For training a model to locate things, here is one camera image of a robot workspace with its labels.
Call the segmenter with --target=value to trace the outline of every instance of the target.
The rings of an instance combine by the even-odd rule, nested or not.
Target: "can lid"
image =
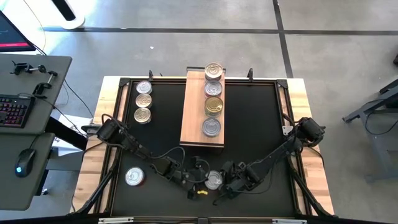
[[[152,103],[152,97],[150,97],[150,94],[143,93],[138,95],[136,98],[136,104],[140,108],[148,107],[151,103]]]
[[[215,81],[215,80],[208,81],[205,85],[205,91],[206,91],[207,95],[210,95],[210,96],[219,95],[222,90],[223,90],[223,86],[221,85],[221,83],[219,81]]]
[[[218,78],[223,73],[223,67],[218,63],[210,63],[205,67],[205,73],[210,78]]]
[[[207,136],[217,136],[221,131],[221,123],[215,118],[207,118],[203,122],[202,131]]]
[[[150,118],[150,110],[148,108],[138,108],[134,113],[134,119],[138,123],[143,123],[148,121]]]
[[[144,180],[144,171],[139,167],[132,167],[126,172],[126,183],[130,186],[137,186]]]
[[[224,103],[221,98],[211,96],[206,99],[205,106],[210,113],[218,113],[223,110]]]
[[[148,81],[141,81],[137,84],[137,92],[139,93],[149,93],[152,89],[152,85]]]
[[[205,181],[205,185],[210,190],[217,190],[223,184],[223,176],[215,170],[211,170],[206,176],[208,180]]]

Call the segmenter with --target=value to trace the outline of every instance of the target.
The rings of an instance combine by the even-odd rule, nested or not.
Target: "black mouse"
[[[19,153],[15,164],[15,175],[17,177],[26,177],[30,174],[35,153],[36,150],[34,149],[24,149]]]

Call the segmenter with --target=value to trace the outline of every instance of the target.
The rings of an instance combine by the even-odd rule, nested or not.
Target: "monitor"
[[[33,44],[0,11],[0,52],[35,50]]]

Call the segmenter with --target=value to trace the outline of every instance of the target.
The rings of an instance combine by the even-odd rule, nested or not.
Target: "backlit keyboard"
[[[24,128],[34,97],[0,95],[0,127]]]

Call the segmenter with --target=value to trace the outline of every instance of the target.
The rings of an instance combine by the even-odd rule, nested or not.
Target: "wooden board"
[[[187,85],[185,87],[185,99],[181,125],[180,144],[185,146],[213,146],[224,147],[224,111],[225,111],[225,81],[224,73],[221,74],[220,83],[223,87],[220,98],[224,102],[224,108],[217,120],[221,123],[220,134],[216,137],[207,137],[201,127],[208,117],[205,114],[205,73],[187,72]]]
[[[101,114],[107,113],[112,114],[115,106],[116,95],[118,93],[118,85],[119,79],[122,77],[104,77],[103,84],[101,87],[101,93],[99,94],[98,104],[95,113],[95,123],[101,122]],[[154,77],[155,79],[161,78],[172,78],[172,77]],[[303,116],[311,117],[311,109],[307,98],[307,92],[305,90],[304,80],[301,78],[288,78],[287,83],[289,85],[289,95],[290,102],[292,104],[292,110],[294,114],[294,118],[298,120]],[[126,98],[126,94],[122,94],[122,99]],[[286,110],[286,102],[282,100],[282,106],[284,107],[284,111]],[[120,106],[119,111],[123,111],[124,106]],[[92,146],[94,143],[94,139],[90,139],[87,147]],[[102,162],[105,154],[105,147],[98,146],[96,150],[92,150],[87,152],[84,160],[79,178],[78,185],[75,190],[75,198],[73,199],[73,203],[75,208],[78,210],[83,206],[83,204],[87,201],[87,199],[94,192],[95,188],[98,186],[100,181],[100,173],[102,168]],[[307,181],[308,188],[311,190],[312,194],[314,194],[315,198],[320,202],[323,208],[331,214],[334,214],[333,205],[331,203],[328,183],[326,181],[325,170],[323,169],[322,160],[315,153],[309,151],[308,149],[304,149],[301,154],[305,178]],[[303,202],[303,194],[300,188],[296,185],[297,196],[300,211],[305,214],[305,207]],[[103,193],[102,204],[104,205],[109,194],[109,188],[105,188]]]

